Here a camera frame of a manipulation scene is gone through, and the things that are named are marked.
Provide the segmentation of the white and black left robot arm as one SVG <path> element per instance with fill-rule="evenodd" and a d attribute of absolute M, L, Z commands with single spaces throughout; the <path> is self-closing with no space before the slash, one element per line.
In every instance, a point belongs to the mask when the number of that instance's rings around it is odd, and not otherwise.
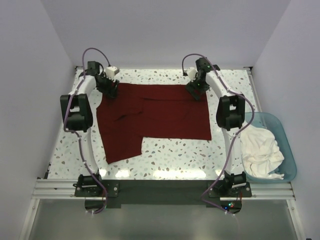
<path fill-rule="evenodd" d="M 119 72 L 116 66 L 103 68 L 99 62 L 89 61 L 87 68 L 79 74 L 78 83 L 72 91 L 60 96 L 63 130 L 76 135 L 80 159 L 87 171 L 87 175 L 79 175 L 74 186 L 78 191 L 86 189 L 92 196 L 99 196 L 104 190 L 104 184 L 93 152 L 91 129 L 94 116 L 89 96 L 93 90 L 98 90 L 109 98 L 115 98 L 119 85 L 115 76 Z"/>

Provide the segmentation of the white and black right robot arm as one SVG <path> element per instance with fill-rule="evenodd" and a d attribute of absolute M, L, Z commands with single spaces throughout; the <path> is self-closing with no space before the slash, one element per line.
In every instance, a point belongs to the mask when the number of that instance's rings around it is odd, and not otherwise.
<path fill-rule="evenodd" d="M 183 75 L 190 79 L 185 88 L 196 100 L 208 90 L 213 90 L 218 97 L 216 123 L 221 128 L 226 150 L 221 173 L 208 188 L 219 196 L 233 197 L 247 184 L 240 140 L 247 99 L 229 87 L 218 66 L 212 65 L 203 55 L 196 55 L 199 56 L 195 61 L 196 67 L 182 70 Z"/>

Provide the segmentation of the dark red t-shirt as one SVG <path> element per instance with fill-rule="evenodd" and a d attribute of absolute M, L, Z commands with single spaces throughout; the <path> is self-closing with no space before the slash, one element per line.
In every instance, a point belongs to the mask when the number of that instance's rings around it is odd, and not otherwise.
<path fill-rule="evenodd" d="M 96 117 L 108 164 L 141 155 L 144 138 L 212 139 L 207 96 L 195 99 L 181 84 L 120 83 Z"/>

